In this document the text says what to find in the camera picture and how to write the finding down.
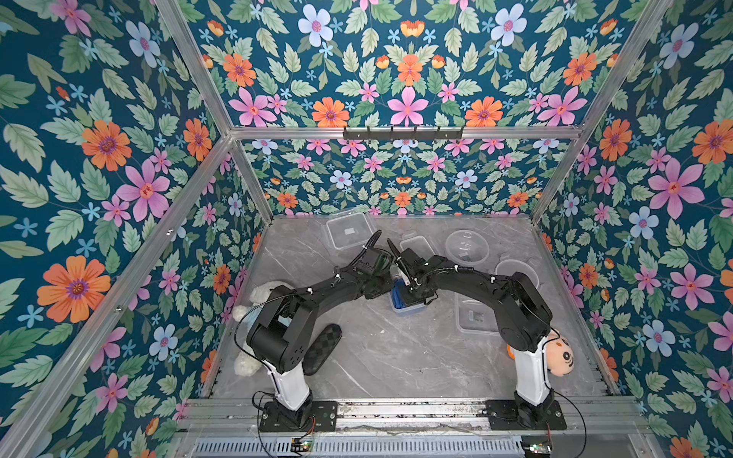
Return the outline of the rectangular clear box lid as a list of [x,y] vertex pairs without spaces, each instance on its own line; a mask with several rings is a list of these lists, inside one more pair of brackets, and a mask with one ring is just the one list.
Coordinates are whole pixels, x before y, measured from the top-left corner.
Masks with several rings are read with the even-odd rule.
[[429,259],[436,254],[433,245],[429,240],[421,235],[409,237],[399,242],[400,251],[412,250],[417,256],[423,259]]

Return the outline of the square clear lunch box lid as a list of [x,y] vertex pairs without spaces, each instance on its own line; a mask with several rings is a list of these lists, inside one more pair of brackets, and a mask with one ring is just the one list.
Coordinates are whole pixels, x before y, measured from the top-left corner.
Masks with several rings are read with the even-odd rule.
[[361,246],[374,232],[371,220],[364,213],[342,213],[326,221],[326,234],[336,250]]

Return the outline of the round clear lunch box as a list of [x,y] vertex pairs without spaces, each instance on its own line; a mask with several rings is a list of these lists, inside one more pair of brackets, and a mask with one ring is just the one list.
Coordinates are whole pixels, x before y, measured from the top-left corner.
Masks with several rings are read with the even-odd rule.
[[486,239],[473,230],[457,230],[446,238],[446,255],[461,265],[477,266],[490,256],[491,248]]

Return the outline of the square clear lunch box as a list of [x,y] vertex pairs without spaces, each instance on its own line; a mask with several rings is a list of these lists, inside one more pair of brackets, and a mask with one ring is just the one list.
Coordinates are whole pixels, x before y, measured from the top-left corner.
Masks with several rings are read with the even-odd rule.
[[457,294],[454,303],[455,325],[467,335],[498,337],[498,325],[494,311],[488,305],[467,296]]

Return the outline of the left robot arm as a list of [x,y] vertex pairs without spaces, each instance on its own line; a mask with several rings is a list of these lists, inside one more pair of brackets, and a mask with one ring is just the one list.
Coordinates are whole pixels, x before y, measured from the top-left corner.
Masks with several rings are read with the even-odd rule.
[[312,410],[312,391],[305,381],[304,360],[319,317],[343,303],[373,300],[389,292],[394,256],[376,246],[374,232],[359,254],[332,277],[300,288],[276,287],[262,304],[246,336],[253,355],[274,385],[274,405],[294,426],[303,427]]

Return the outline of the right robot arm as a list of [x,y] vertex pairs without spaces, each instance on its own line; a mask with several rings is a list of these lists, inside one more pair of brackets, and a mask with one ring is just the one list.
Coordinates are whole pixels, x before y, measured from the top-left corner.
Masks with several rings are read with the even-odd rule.
[[446,290],[492,310],[499,336],[512,349],[517,373],[515,414],[502,420],[524,429],[543,427],[555,402],[548,353],[562,336],[553,328],[553,312],[530,278],[522,272],[489,274],[438,255],[424,259],[411,249],[399,251],[391,240],[387,245],[405,282],[396,294],[407,307],[430,305]]

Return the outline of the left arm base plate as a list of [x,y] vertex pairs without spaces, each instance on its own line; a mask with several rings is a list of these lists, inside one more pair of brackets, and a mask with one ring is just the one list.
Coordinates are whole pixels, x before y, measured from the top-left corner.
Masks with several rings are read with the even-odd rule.
[[288,410],[269,401],[260,411],[261,432],[332,432],[336,429],[339,404],[335,401],[307,400],[298,410]]

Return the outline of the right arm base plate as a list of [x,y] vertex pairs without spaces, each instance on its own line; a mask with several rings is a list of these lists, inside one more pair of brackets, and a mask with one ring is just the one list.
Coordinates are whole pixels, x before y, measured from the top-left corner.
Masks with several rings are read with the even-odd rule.
[[482,413],[493,431],[566,431],[567,422],[559,402],[540,406],[525,401],[487,400]]

